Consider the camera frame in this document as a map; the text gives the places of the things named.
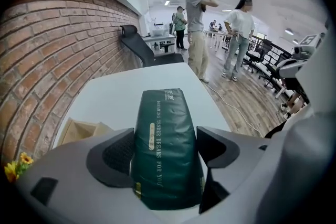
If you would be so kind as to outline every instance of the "ceiling light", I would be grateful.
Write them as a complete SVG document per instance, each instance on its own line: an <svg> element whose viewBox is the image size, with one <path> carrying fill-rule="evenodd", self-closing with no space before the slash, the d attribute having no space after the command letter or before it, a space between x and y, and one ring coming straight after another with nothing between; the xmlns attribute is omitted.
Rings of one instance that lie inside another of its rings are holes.
<svg viewBox="0 0 336 224"><path fill-rule="evenodd" d="M290 34L291 36L294 35L293 31L289 28L285 30L286 33Z"/></svg>

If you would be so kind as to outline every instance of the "woman in white t-shirt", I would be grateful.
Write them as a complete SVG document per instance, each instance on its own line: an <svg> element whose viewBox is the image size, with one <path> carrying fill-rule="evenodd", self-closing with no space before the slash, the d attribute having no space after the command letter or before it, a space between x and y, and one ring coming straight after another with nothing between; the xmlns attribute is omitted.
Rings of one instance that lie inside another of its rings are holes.
<svg viewBox="0 0 336 224"><path fill-rule="evenodd" d="M237 81L240 74L240 66L248 49L249 39L253 35L254 22L249 11L252 9L252 0L240 0L237 7L230 12L224 21L226 30L232 35L229 55L224 64L222 77L226 77L230 71L231 60L239 48L237 62L232 71L232 80Z"/></svg>

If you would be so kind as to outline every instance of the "blue jeans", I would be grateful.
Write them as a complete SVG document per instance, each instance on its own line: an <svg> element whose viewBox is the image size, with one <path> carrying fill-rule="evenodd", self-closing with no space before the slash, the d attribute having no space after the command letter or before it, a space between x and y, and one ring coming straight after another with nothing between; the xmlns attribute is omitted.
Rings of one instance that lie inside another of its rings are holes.
<svg viewBox="0 0 336 224"><path fill-rule="evenodd" d="M228 73L231 67L232 57L235 55L236 50L239 47L239 53L237 57L237 62L232 71L232 76L238 78L240 74L240 66L242 65L243 58L248 49L248 38L244 38L241 35L238 37L238 41L236 41L236 37L232 37L230 41L229 55L226 58L226 62L224 64L223 72Z"/></svg>

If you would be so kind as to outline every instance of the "woman in gray t-shirt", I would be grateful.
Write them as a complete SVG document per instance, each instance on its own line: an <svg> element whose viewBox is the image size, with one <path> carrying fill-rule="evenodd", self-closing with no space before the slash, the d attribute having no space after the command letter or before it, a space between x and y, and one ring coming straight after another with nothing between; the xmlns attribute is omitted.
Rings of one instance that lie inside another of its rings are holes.
<svg viewBox="0 0 336 224"><path fill-rule="evenodd" d="M204 44L202 21L206 6L218 7L218 2L216 0L186 0L188 42L190 44L188 65L200 80L208 83L209 80L205 77L208 51Z"/></svg>

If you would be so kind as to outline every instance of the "person in green shirt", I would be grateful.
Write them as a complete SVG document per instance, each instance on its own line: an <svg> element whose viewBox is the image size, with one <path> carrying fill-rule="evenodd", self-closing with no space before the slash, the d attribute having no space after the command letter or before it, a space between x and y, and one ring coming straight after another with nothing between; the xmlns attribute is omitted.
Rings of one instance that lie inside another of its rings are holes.
<svg viewBox="0 0 336 224"><path fill-rule="evenodd" d="M184 30L185 25L188 23L186 19L184 19L183 7L179 6L177 8L177 13L175 17L175 31L176 31L176 47L177 49L186 50L183 44L184 38Z"/></svg>

